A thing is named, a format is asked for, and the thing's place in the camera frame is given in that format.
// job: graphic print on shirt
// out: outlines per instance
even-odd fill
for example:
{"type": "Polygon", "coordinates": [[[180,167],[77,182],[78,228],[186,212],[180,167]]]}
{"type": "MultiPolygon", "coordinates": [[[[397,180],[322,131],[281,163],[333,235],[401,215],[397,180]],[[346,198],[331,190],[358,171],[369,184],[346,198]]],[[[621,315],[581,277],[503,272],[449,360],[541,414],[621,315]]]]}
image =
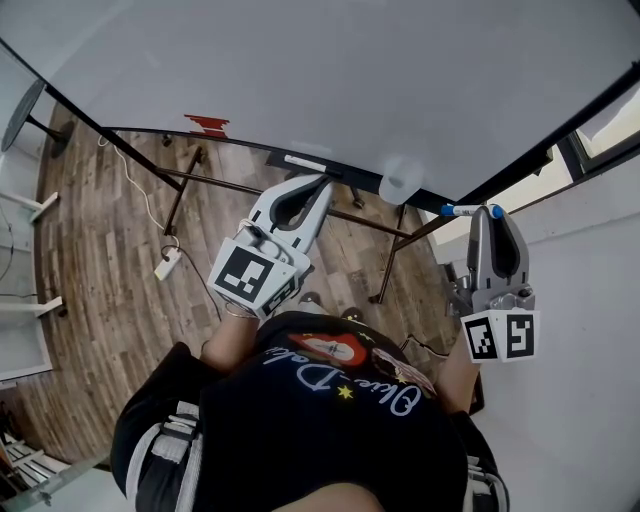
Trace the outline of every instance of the graphic print on shirt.
{"type": "Polygon", "coordinates": [[[288,338],[306,350],[322,356],[338,366],[358,366],[367,357],[366,349],[353,334],[289,334],[288,338]]]}
{"type": "Polygon", "coordinates": [[[378,404],[388,407],[391,414],[407,416],[414,409],[424,393],[419,386],[404,386],[400,383],[377,382],[367,379],[352,379],[343,370],[329,364],[311,363],[308,357],[284,347],[274,347],[264,351],[266,365],[287,365],[295,363],[295,377],[303,388],[313,393],[329,394],[348,403],[358,398],[358,392],[373,396],[378,404]]]}
{"type": "Polygon", "coordinates": [[[436,396],[436,390],[433,384],[431,384],[431,381],[413,366],[398,361],[392,355],[379,348],[374,348],[371,351],[371,360],[380,373],[393,377],[401,383],[412,382],[418,384],[431,393],[432,396],[436,396]],[[393,373],[385,369],[387,365],[385,365],[384,362],[389,363],[389,365],[393,367],[393,373]]]}

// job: electrical cable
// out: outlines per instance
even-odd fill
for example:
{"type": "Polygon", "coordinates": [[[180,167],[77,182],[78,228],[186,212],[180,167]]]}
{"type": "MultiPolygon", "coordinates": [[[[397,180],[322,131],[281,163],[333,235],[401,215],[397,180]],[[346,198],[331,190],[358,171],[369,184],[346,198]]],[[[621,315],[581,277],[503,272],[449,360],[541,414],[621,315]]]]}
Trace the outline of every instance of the electrical cable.
{"type": "MultiPolygon", "coordinates": [[[[109,141],[105,141],[104,143],[101,143],[102,141],[102,135],[100,135],[100,137],[98,138],[98,146],[100,146],[101,148],[105,147],[107,144],[109,144],[109,141]]],[[[123,156],[122,153],[120,153],[120,150],[113,146],[113,149],[115,150],[116,154],[122,159],[122,163],[124,164],[124,174],[127,177],[127,180],[129,180],[129,182],[133,183],[133,185],[142,193],[142,195],[144,196],[144,200],[145,203],[147,204],[147,214],[149,215],[149,217],[151,218],[151,220],[153,221],[153,223],[158,226],[158,228],[162,231],[164,231],[164,227],[156,220],[156,218],[153,216],[153,214],[151,213],[151,206],[149,205],[149,196],[147,195],[147,193],[142,189],[142,187],[140,185],[138,185],[133,179],[131,179],[131,176],[129,176],[129,166],[127,165],[127,159],[123,156]]],[[[178,240],[178,237],[170,235],[171,238],[173,238],[176,241],[176,247],[178,249],[180,249],[180,240],[178,240]]]]}
{"type": "Polygon", "coordinates": [[[220,310],[218,309],[218,305],[216,304],[216,301],[213,299],[213,296],[211,295],[211,293],[209,292],[209,288],[207,286],[207,283],[203,279],[202,274],[200,274],[200,272],[198,272],[198,268],[196,267],[196,264],[193,262],[193,259],[191,258],[189,253],[187,251],[185,251],[183,248],[181,248],[180,246],[169,244],[169,245],[163,246],[162,249],[160,249],[160,253],[162,254],[162,258],[163,259],[167,258],[167,256],[165,256],[165,254],[164,254],[164,250],[167,247],[173,247],[174,249],[177,249],[178,251],[184,253],[184,255],[187,257],[187,259],[189,260],[189,263],[191,263],[191,266],[193,267],[193,270],[195,270],[196,274],[198,274],[198,277],[200,278],[200,282],[202,283],[202,286],[204,286],[204,290],[207,292],[207,295],[211,299],[211,302],[213,302],[213,307],[216,308],[216,315],[218,316],[218,321],[222,322],[222,317],[220,316],[220,310]]]}
{"type": "Polygon", "coordinates": [[[7,262],[7,266],[4,269],[4,271],[2,272],[2,275],[0,275],[0,282],[4,279],[4,277],[7,275],[7,272],[9,272],[9,269],[11,268],[11,263],[13,263],[13,250],[15,248],[15,239],[13,238],[13,226],[11,226],[11,224],[9,223],[9,221],[7,220],[7,216],[4,214],[4,209],[2,208],[2,203],[0,203],[0,213],[2,214],[2,218],[4,219],[5,223],[7,224],[7,228],[9,229],[9,234],[11,235],[11,249],[9,250],[9,261],[7,262]]]}

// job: whiteboard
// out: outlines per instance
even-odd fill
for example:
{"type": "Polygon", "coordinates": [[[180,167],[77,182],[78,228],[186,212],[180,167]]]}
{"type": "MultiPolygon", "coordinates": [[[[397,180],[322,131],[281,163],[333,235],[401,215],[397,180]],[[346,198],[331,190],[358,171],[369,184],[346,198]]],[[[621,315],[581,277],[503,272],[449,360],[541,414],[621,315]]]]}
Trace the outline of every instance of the whiteboard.
{"type": "Polygon", "coordinates": [[[407,162],[453,200],[640,58],[626,0],[5,0],[0,37],[104,127],[214,118],[378,174],[407,162]]]}

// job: blue marker cap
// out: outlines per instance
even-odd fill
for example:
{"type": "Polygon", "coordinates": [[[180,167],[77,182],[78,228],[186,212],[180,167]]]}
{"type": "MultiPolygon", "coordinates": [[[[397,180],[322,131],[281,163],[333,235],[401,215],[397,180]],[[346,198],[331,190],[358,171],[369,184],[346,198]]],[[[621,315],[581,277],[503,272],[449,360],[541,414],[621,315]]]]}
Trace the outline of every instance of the blue marker cap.
{"type": "Polygon", "coordinates": [[[491,216],[494,219],[501,219],[502,217],[504,217],[504,210],[497,204],[494,204],[491,208],[491,216]]]}

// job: person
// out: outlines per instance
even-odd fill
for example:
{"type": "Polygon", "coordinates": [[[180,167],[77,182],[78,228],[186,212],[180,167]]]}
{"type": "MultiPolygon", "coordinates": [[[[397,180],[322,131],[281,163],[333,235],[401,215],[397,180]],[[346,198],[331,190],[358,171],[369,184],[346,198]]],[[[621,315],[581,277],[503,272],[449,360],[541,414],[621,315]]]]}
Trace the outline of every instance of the person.
{"type": "Polygon", "coordinates": [[[299,309],[258,328],[227,303],[199,359],[177,343],[131,398],[111,463],[136,510],[508,509],[463,335],[432,385],[355,308],[299,309]]]}

